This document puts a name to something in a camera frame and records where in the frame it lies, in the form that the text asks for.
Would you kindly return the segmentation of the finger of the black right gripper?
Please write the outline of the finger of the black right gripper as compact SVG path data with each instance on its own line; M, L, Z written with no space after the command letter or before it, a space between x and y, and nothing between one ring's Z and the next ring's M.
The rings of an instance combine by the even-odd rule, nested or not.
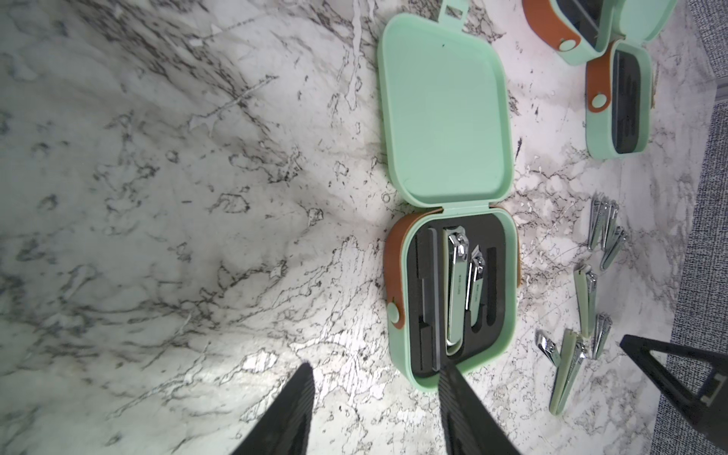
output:
M620 342L622 350L653 382L667 401L720 449L727 447L727 356L684 345L645 337L625 335ZM710 366L709 375L699 392L691 392L652 354L665 353L705 362Z

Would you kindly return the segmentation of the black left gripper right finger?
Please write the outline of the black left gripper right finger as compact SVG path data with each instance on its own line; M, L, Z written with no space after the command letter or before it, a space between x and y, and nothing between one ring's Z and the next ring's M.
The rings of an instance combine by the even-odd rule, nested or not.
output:
M441 371L438 396L447 454L519 454L454 365Z

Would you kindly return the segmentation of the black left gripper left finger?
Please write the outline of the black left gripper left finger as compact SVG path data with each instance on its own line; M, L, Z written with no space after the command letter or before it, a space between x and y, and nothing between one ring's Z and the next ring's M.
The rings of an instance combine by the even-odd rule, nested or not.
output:
M315 395L313 369L305 362L232 454L307 453Z

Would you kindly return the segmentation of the small green nail clipper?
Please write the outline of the small green nail clipper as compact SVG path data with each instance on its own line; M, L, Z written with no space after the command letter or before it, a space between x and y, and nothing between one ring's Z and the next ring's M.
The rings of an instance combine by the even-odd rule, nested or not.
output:
M466 311L470 316L470 326L474 327L479 320L483 296L483 283L485 282L486 261L479 246L475 246L470 257L468 297L466 298Z

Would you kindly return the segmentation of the slanted green nail clipper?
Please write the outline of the slanted green nail clipper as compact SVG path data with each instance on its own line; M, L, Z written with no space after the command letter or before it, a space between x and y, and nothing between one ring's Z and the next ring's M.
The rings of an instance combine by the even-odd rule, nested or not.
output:
M593 359L601 357L604 347L612 329L612 318L606 313L596 315L595 333L593 334Z

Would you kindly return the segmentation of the green nail kit case front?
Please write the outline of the green nail kit case front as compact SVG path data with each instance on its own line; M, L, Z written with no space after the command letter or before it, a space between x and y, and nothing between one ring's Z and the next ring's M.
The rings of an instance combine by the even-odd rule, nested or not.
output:
M501 207L515 171L506 78L493 47L464 30L468 9L466 1L446 1L434 20L394 15L377 49L390 180L414 208L394 224L384 248L390 355L423 392L436 390L447 365L468 373L501 355L517 320L519 235ZM471 327L466 311L462 346L448 356L444 230L457 226L466 230L469 264L479 246L486 269L479 320ZM432 370L424 275L429 227L440 260L439 372Z

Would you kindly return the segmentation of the large green nail clipper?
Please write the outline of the large green nail clipper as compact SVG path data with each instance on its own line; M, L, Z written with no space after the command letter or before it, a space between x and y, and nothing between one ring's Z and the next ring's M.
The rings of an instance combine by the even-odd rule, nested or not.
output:
M462 226L444 230L447 249L446 353L454 356L464 339L466 288L468 288L469 241Z

